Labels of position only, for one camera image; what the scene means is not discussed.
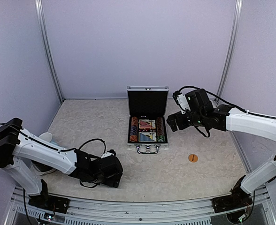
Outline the green poker chip stack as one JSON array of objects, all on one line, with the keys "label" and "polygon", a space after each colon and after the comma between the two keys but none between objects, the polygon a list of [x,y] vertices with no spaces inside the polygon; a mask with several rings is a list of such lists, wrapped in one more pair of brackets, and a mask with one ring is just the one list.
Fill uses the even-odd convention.
[{"label": "green poker chip stack", "polygon": [[164,135],[159,135],[157,137],[157,142],[161,142],[161,143],[164,143],[166,141],[166,138]]}]

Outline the red playing card deck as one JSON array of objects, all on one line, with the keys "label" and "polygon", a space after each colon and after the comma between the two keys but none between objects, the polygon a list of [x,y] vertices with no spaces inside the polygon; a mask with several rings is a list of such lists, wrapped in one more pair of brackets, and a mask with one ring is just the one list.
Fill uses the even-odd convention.
[{"label": "red playing card deck", "polygon": [[142,130],[155,130],[156,121],[155,120],[139,120],[139,129]]}]

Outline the blue playing card deck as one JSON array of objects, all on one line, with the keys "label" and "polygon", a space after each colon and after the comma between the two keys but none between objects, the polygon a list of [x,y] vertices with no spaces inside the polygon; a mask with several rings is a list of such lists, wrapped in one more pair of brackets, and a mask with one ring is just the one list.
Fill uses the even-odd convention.
[{"label": "blue playing card deck", "polygon": [[139,132],[138,135],[139,142],[157,142],[157,137],[155,132]]}]

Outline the aluminium poker case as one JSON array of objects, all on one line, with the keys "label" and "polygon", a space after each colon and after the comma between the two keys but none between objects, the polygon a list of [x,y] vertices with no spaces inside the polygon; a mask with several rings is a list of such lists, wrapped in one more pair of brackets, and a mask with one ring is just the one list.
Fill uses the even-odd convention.
[{"label": "aluminium poker case", "polygon": [[129,109],[128,148],[138,154],[157,154],[167,149],[166,107],[167,86],[128,86]]}]

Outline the orange big blind button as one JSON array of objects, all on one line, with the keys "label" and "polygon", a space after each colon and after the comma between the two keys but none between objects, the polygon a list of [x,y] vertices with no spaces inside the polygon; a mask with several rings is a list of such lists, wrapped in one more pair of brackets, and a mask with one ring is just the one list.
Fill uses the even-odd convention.
[{"label": "orange big blind button", "polygon": [[190,162],[192,162],[192,163],[196,163],[197,161],[198,161],[198,156],[196,155],[196,154],[190,154],[189,156],[188,156],[188,159],[189,159],[189,161]]}]

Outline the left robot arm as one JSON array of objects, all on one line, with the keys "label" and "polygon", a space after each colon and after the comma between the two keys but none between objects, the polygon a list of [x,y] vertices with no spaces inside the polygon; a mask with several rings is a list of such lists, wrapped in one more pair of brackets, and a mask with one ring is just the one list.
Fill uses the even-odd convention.
[{"label": "left robot arm", "polygon": [[50,208],[54,199],[47,193],[46,182],[32,173],[24,159],[78,179],[80,185],[86,188],[119,186],[123,167],[114,150],[104,150],[98,157],[81,148],[66,149],[35,136],[22,123],[19,118],[0,122],[0,169],[7,171],[29,196],[34,196],[41,207]]}]

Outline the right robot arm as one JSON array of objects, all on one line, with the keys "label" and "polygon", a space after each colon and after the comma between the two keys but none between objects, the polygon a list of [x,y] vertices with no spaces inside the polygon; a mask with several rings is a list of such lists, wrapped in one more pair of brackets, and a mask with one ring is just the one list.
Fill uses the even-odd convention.
[{"label": "right robot arm", "polygon": [[[276,117],[257,114],[245,110],[224,100],[223,104],[214,107],[208,95],[209,91],[197,87],[183,94],[181,90],[173,93],[175,103],[180,111],[169,115],[167,123],[172,131],[194,127],[205,129],[201,134],[209,138],[210,130],[242,132],[263,137],[276,142]],[[257,187],[272,181],[276,177],[276,154],[266,163],[260,165],[250,174],[237,182],[228,197],[228,204],[238,208],[246,201],[246,194],[252,193]]]}]

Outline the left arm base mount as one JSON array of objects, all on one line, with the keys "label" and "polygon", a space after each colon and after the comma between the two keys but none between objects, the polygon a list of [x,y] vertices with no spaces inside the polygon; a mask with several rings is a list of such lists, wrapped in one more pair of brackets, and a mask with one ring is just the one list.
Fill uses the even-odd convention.
[{"label": "left arm base mount", "polygon": [[50,195],[48,193],[47,183],[44,180],[40,181],[41,191],[39,195],[29,195],[29,205],[54,213],[59,212],[66,214],[70,200],[68,198]]}]

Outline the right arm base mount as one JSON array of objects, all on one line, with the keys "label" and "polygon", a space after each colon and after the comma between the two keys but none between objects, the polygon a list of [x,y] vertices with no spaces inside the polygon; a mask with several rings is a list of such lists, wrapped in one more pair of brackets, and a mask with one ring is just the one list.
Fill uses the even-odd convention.
[{"label": "right arm base mount", "polygon": [[242,190],[241,184],[237,183],[230,192],[230,195],[216,197],[211,200],[215,213],[234,210],[253,204],[251,195]]}]

